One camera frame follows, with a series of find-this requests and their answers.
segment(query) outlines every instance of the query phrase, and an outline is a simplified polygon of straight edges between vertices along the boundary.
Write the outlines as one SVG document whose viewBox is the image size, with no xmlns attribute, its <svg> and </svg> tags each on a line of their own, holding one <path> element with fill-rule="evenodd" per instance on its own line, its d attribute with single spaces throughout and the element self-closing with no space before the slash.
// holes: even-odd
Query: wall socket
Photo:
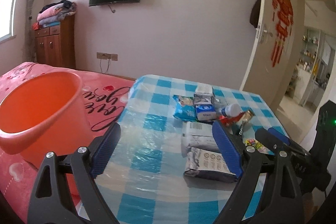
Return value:
<svg viewBox="0 0 336 224">
<path fill-rule="evenodd" d="M 97 52 L 97 59 L 107 60 L 110 59 L 112 61 L 118 61 L 117 54 L 107 54 L 105 52 Z"/>
</svg>

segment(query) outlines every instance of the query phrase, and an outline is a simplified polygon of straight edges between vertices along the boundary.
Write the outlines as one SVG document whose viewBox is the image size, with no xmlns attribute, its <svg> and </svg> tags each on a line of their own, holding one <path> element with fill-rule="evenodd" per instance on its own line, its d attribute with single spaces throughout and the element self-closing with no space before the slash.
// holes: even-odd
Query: pink blanket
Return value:
<svg viewBox="0 0 336 224">
<path fill-rule="evenodd" d="M 118 118 L 125 108 L 128 91 L 134 83 L 130 80 L 95 72 L 54 68 L 48 65 L 26 62 L 0 76 L 0 101 L 28 79 L 54 71 L 75 72 L 83 80 L 82 91 L 85 108 L 94 136 L 104 134 L 108 126 Z M 114 111 L 101 111 L 102 107 L 104 109 L 114 109 Z M 25 223 L 27 222 L 28 204 L 36 173 L 20 154 L 7 155 L 0 148 L 0 190 L 13 210 Z M 73 196 L 73 200 L 77 204 L 79 198 Z"/>
<path fill-rule="evenodd" d="M 57 15 L 62 10 L 63 6 L 64 6 L 64 3 L 56 4 L 56 5 L 48 8 L 47 10 L 42 12 L 41 14 L 38 14 L 37 15 L 37 22 L 41 21 L 44 18 L 52 17 L 52 16 Z"/>
</svg>

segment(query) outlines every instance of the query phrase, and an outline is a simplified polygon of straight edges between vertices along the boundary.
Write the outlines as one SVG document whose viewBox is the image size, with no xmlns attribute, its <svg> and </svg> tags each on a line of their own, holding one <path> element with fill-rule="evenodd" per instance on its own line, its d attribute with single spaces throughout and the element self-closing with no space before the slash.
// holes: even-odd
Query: blue and white tablecloth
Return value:
<svg viewBox="0 0 336 224">
<path fill-rule="evenodd" d="M 175 119 L 174 94 L 193 96 L 196 82 L 146 75 L 130 91 L 120 117 L 121 139 L 98 185 L 120 222 L 129 224 L 210 224 L 230 197 L 235 183 L 184 177 L 181 154 L 183 122 Z M 285 134 L 278 119 L 259 95 L 213 86 L 216 97 L 238 103 L 256 114 L 244 138 L 274 127 Z M 260 176 L 245 217 L 254 215 L 264 184 Z"/>
</svg>

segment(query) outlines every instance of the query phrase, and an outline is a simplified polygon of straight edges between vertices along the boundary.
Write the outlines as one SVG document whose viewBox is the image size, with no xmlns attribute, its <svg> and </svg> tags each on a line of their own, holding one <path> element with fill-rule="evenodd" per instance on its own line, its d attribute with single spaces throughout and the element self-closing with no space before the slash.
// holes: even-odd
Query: window frame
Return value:
<svg viewBox="0 0 336 224">
<path fill-rule="evenodd" d="M 11 5 L 11 9 L 10 9 L 9 34 L 6 34 L 3 37 L 0 37 L 0 43 L 5 42 L 5 41 L 7 41 L 11 38 L 14 38 L 16 36 L 16 35 L 14 35 L 15 4 L 16 4 L 16 0 L 12 0 L 12 5 Z"/>
</svg>

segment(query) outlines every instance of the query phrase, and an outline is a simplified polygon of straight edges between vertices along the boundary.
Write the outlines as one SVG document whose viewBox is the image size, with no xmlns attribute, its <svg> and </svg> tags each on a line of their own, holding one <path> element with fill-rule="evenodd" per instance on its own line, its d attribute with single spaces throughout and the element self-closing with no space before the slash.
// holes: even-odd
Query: red door decoration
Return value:
<svg viewBox="0 0 336 224">
<path fill-rule="evenodd" d="M 275 15 L 278 17 L 278 22 L 276 24 L 277 36 L 275 38 L 275 44 L 271 54 L 272 67 L 276 63 L 280 62 L 281 54 L 284 50 L 284 45 L 286 38 L 288 37 L 287 28 L 290 26 L 289 36 L 292 34 L 293 21 L 293 7 L 290 0 L 273 0 L 272 5 L 273 11 L 273 21 L 275 20 Z"/>
</svg>

